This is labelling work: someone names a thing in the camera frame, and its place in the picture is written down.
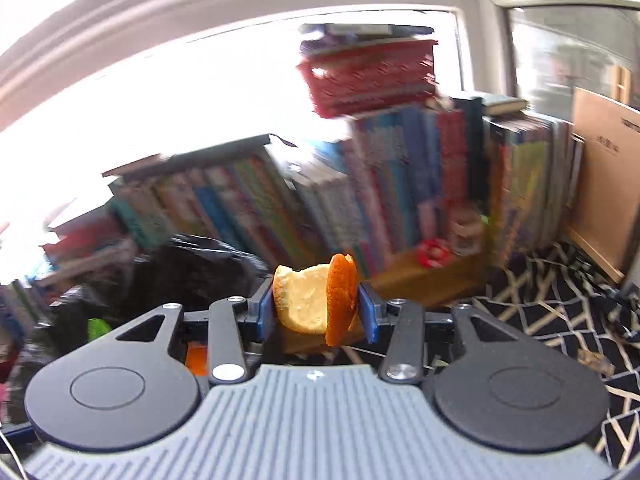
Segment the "orange peel piece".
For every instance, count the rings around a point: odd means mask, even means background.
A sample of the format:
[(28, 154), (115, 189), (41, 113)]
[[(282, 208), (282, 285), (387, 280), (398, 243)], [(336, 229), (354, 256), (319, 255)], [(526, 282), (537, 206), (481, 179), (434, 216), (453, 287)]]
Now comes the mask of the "orange peel piece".
[(329, 263), (294, 271), (278, 266), (272, 296), (278, 319), (295, 333), (322, 335), (338, 347), (355, 325), (357, 265), (351, 255), (335, 254)]

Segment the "row of green red books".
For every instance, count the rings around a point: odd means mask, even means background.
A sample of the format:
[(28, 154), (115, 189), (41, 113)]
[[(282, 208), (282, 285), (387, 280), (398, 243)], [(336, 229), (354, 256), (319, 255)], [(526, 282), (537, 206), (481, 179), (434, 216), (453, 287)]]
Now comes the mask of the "row of green red books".
[(108, 177), (117, 211), (139, 247), (176, 234), (221, 240), (270, 269), (323, 261), (326, 244), (265, 146), (233, 162), (125, 180)]

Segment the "row of blue books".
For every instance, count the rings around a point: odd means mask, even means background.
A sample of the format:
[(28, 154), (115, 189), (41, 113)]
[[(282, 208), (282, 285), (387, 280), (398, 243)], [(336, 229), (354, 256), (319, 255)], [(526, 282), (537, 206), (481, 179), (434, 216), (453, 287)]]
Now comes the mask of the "row of blue books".
[(295, 151), (285, 174), (326, 249), (353, 255), (364, 276), (424, 240), (451, 250), (452, 212), (482, 214), (487, 196), (483, 112), (479, 98), (380, 110)]

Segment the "left stacked books pile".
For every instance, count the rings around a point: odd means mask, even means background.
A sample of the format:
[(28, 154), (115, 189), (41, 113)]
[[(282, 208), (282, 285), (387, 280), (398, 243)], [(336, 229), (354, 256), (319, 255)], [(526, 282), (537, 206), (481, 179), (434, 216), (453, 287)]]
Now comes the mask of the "left stacked books pile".
[(112, 198), (92, 207), (70, 203), (41, 224), (2, 212), (2, 344), (22, 342), (56, 295), (136, 249)]

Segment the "colourful picture books stack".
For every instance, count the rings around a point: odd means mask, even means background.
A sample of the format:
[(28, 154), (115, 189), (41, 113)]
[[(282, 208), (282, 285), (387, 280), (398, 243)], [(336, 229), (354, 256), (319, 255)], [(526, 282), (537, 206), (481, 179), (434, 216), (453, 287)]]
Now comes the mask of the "colourful picture books stack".
[(579, 150), (573, 124), (513, 100), (483, 117), (489, 160), (489, 261), (501, 268), (558, 237)]

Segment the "black trash bag bin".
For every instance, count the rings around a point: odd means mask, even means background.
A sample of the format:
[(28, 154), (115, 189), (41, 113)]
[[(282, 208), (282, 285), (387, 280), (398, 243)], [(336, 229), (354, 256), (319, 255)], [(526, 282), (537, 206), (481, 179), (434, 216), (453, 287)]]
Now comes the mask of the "black trash bag bin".
[(54, 300), (26, 338), (6, 381), (2, 419), (26, 422), (28, 383), (50, 362), (88, 344), (92, 320), (114, 330), (166, 302), (204, 310), (229, 296), (252, 296), (268, 273), (249, 252), (214, 238), (177, 234), (147, 255), (90, 275)]

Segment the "orange potato sticks bag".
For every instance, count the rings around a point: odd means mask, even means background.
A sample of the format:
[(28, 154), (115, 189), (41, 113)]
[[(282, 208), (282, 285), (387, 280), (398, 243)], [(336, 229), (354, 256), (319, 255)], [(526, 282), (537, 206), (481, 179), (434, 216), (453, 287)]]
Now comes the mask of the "orange potato sticks bag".
[(207, 375), (207, 348), (205, 344), (191, 341), (186, 347), (186, 367), (194, 376)]

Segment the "red candy wrapper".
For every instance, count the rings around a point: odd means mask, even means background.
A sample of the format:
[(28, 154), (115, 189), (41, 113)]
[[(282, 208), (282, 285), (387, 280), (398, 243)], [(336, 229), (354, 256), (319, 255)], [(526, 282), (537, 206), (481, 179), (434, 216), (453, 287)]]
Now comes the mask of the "red candy wrapper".
[(416, 260), (427, 269), (439, 269), (446, 266), (451, 259), (451, 250), (446, 240), (432, 238), (424, 240), (416, 248)]

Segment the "wooden book rack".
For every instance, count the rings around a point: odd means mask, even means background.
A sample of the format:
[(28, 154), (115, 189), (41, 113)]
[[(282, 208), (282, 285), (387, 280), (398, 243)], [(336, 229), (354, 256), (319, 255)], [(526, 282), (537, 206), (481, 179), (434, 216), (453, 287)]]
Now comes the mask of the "wooden book rack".
[(414, 252), (404, 252), (368, 282), (383, 299), (404, 298), (434, 309), (474, 295), (486, 274), (485, 254), (453, 256), (442, 268), (424, 268)]

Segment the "small white jar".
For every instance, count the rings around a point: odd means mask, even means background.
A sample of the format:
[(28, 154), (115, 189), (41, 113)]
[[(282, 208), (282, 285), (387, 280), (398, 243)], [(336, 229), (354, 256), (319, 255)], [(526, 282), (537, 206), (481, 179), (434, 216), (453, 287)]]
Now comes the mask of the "small white jar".
[(484, 222), (473, 207), (455, 209), (450, 221), (451, 251), (459, 257), (479, 254), (484, 238)]

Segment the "green wet wipes pack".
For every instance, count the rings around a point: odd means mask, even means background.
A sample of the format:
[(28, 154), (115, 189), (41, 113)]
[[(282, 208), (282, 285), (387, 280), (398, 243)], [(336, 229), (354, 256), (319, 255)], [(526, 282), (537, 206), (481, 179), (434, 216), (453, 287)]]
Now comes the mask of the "green wet wipes pack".
[(88, 341), (94, 341), (112, 330), (112, 326), (103, 318), (88, 318), (87, 320), (87, 338)]

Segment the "black white patterned cloth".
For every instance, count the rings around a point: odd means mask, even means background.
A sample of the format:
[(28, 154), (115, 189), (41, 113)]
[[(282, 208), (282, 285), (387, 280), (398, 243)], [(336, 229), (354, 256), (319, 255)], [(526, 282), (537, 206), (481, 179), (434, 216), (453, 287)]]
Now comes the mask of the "black white patterned cloth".
[(429, 448), (413, 465), (421, 479), (592, 479), (608, 466), (613, 479), (639, 475), (638, 304), (618, 298), (599, 268), (573, 245), (554, 244), (533, 255), (517, 256), (506, 269), (486, 274), (474, 295), (428, 309), (447, 313), (456, 301), (469, 302), (500, 321), (577, 361), (579, 349), (604, 354), (615, 366), (600, 375), (608, 392), (608, 411), (588, 438), (589, 450), (567, 471), (535, 471), (532, 464), (510, 472), (489, 468), (463, 448)]

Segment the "brown crumb scrap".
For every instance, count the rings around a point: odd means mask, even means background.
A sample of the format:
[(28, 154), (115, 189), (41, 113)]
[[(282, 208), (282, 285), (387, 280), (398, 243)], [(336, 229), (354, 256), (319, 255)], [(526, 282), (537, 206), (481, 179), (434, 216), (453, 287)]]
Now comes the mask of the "brown crumb scrap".
[(602, 376), (611, 377), (615, 374), (614, 364), (602, 353), (579, 349), (577, 361)]

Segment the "red plastic basket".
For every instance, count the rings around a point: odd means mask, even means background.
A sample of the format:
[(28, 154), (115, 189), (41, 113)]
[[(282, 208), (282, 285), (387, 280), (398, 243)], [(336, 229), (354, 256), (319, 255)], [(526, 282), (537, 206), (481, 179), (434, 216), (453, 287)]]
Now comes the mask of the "red plastic basket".
[(431, 39), (398, 39), (324, 51), (297, 65), (322, 118), (420, 102), (436, 94)]

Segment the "brown cardboard folder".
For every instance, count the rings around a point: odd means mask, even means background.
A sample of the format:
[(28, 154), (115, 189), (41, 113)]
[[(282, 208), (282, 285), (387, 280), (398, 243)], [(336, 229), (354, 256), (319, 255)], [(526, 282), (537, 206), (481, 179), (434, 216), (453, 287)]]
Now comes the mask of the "brown cardboard folder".
[(632, 234), (639, 220), (639, 112), (578, 88), (572, 122), (584, 148), (567, 234), (619, 283), (636, 252)]

